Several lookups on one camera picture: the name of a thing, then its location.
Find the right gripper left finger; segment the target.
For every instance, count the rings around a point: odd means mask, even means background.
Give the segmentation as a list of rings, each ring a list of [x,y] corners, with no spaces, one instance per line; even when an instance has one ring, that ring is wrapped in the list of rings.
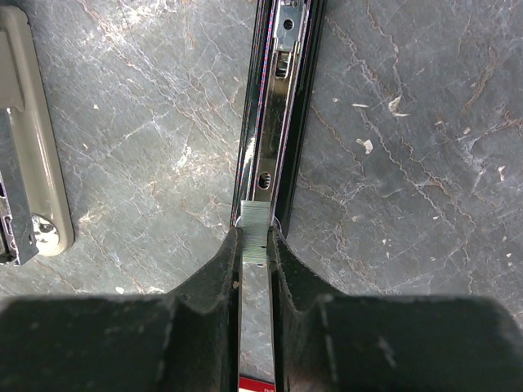
[[[1,303],[4,391],[235,391],[242,233],[163,294]]]

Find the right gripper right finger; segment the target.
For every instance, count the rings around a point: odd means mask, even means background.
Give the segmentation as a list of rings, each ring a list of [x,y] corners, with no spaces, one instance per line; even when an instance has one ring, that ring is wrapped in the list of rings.
[[[522,333],[483,296],[354,296],[267,239],[279,391],[519,391]]]

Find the red white staple box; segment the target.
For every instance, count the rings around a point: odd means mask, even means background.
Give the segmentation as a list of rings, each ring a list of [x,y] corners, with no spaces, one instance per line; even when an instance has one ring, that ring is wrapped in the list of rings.
[[[275,392],[275,385],[267,381],[240,376],[239,392]]]

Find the silver staple strip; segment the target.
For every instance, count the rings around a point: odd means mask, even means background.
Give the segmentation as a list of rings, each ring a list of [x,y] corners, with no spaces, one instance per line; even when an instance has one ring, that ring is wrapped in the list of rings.
[[[243,233],[243,263],[266,264],[267,236],[270,228],[270,203],[244,200],[240,206]]]

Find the silver and black stapler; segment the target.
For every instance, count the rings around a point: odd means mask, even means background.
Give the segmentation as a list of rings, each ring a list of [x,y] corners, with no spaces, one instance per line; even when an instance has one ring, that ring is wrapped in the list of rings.
[[[32,31],[1,7],[1,262],[57,256],[74,229]]]

